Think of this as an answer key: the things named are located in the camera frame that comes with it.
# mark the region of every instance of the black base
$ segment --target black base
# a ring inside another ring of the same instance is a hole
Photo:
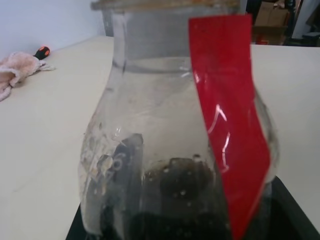
[[[267,239],[320,240],[320,234],[278,177],[272,182],[271,216]],[[66,240],[89,240],[83,226],[80,207]]]

